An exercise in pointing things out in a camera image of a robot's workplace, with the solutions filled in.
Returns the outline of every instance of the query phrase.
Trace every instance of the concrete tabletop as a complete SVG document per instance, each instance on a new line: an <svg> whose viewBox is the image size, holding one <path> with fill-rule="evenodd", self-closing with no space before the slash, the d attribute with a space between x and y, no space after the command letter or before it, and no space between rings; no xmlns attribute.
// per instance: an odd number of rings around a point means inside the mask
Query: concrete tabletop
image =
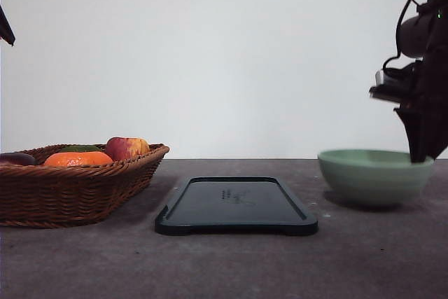
<svg viewBox="0 0 448 299"><path fill-rule="evenodd" d="M188 176L276 176L319 221L306 237L165 236L154 219ZM422 196L366 209L331 192L316 160L163 160L105 221L0 228L0 298L448 298L448 160Z"/></svg>

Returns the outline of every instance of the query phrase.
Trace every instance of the black object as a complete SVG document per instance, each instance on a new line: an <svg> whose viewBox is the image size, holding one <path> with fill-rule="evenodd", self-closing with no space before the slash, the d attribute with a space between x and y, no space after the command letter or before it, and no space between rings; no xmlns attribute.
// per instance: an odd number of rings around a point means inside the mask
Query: black object
<svg viewBox="0 0 448 299"><path fill-rule="evenodd" d="M164 235L197 232L311 235L317 230L316 218L273 177L190 178L155 220L155 231Z"/></svg>
<svg viewBox="0 0 448 299"><path fill-rule="evenodd" d="M400 104L394 111L405 126L411 161L423 162L448 146L448 0L417 4L419 15L402 23L411 1L398 20L397 56L383 64L385 81L370 94ZM402 53L422 60L402 69L386 66Z"/></svg>
<svg viewBox="0 0 448 299"><path fill-rule="evenodd" d="M15 36L13 30L9 26L8 20L6 19L5 13L0 6L0 37L5 40L10 45L14 45Z"/></svg>

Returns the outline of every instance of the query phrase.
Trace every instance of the ceramic bowl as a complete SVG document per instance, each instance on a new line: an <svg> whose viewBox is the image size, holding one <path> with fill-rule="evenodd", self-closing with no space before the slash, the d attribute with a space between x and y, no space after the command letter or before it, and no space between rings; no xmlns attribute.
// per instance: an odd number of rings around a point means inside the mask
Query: ceramic bowl
<svg viewBox="0 0 448 299"><path fill-rule="evenodd" d="M324 151L318 161L333 190L369 206L390 206L418 196L434 163L430 157L412 163L409 153L368 149Z"/></svg>

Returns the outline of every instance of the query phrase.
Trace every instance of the orange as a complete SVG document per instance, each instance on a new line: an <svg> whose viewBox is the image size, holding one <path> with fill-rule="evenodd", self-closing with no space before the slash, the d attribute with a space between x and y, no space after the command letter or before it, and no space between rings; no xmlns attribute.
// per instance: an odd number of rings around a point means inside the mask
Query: orange
<svg viewBox="0 0 448 299"><path fill-rule="evenodd" d="M50 155L44 166L105 165L113 160L103 152L59 152Z"/></svg>

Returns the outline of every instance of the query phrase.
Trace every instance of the black tray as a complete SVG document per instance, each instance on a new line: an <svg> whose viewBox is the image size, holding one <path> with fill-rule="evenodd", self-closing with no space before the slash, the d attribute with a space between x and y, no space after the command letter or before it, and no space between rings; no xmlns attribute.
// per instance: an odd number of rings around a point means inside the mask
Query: black tray
<svg viewBox="0 0 448 299"><path fill-rule="evenodd" d="M189 178L155 219L155 231L164 235L317 230L316 218L273 177Z"/></svg>

